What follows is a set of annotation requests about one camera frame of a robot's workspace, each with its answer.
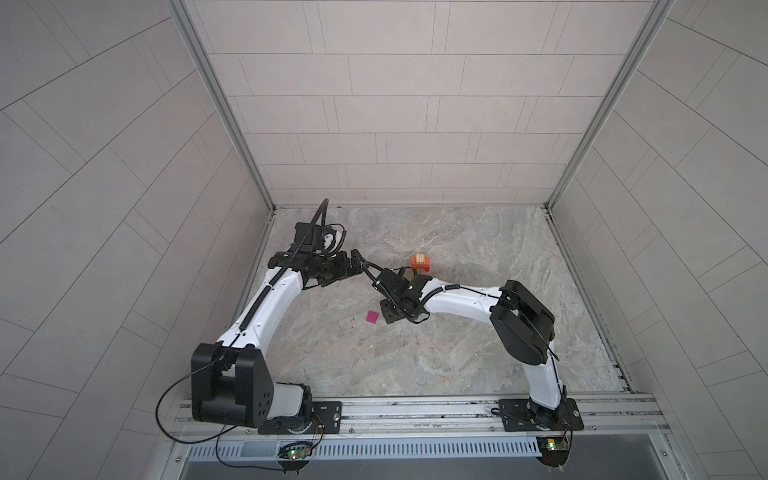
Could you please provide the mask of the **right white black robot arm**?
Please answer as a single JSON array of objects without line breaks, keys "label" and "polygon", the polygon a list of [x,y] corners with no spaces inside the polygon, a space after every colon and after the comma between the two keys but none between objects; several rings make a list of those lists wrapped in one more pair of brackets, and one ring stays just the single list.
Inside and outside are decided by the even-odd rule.
[{"label": "right white black robot arm", "polygon": [[418,275],[411,280],[375,280],[383,295],[382,314],[389,324],[418,324],[433,314],[468,318],[493,328],[504,350],[523,365],[526,400],[502,399],[491,413],[507,431],[553,431],[564,435],[584,429],[578,407],[568,397],[557,371],[554,315],[522,283],[469,287]]}]

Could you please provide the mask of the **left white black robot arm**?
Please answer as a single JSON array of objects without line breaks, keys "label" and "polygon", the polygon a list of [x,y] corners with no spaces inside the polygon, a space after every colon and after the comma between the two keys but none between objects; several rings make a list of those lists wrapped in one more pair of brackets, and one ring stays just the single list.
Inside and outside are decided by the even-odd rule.
[{"label": "left white black robot arm", "polygon": [[235,427],[295,432],[313,422],[311,388],[275,382],[266,354],[291,303],[316,280],[319,286],[362,273],[356,250],[333,256],[309,251],[278,252],[264,280],[233,325],[214,343],[202,343],[191,358],[194,420]]}]

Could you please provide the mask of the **orange block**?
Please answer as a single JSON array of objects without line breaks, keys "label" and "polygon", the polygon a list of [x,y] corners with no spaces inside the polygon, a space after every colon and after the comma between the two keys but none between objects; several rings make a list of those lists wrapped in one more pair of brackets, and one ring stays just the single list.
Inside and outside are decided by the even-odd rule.
[{"label": "orange block", "polygon": [[429,264],[429,265],[419,265],[419,264],[417,263],[417,256],[418,256],[418,255],[425,255],[425,254],[417,254],[417,255],[414,255],[414,256],[411,258],[411,267],[412,267],[414,270],[417,270],[417,271],[419,271],[419,272],[429,273],[429,272],[431,271],[431,260],[430,260],[430,264]]}]

